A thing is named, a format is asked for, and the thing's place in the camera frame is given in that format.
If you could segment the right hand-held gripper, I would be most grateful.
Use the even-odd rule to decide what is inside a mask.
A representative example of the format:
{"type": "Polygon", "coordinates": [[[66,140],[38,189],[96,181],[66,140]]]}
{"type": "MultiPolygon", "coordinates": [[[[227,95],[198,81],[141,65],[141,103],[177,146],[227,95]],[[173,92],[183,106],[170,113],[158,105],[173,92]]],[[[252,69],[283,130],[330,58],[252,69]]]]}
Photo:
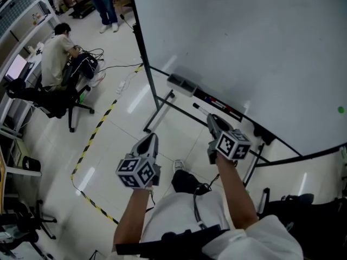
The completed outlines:
{"type": "Polygon", "coordinates": [[[210,164],[215,164],[217,152],[228,160],[244,160],[252,142],[238,129],[232,131],[232,126],[216,114],[207,115],[207,125],[213,141],[209,143],[208,158],[210,164]]]}

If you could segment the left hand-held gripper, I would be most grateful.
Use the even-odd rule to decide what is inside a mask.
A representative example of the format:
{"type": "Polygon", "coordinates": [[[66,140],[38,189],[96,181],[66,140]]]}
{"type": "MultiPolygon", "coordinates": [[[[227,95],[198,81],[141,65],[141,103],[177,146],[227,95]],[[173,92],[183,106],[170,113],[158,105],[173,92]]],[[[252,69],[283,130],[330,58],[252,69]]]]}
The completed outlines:
{"type": "MultiPolygon", "coordinates": [[[[140,139],[132,149],[134,155],[157,156],[158,136],[151,133],[140,139]]],[[[154,157],[140,157],[127,154],[119,162],[116,175],[125,187],[132,189],[145,189],[158,186],[160,181],[160,166],[154,157]]]]}

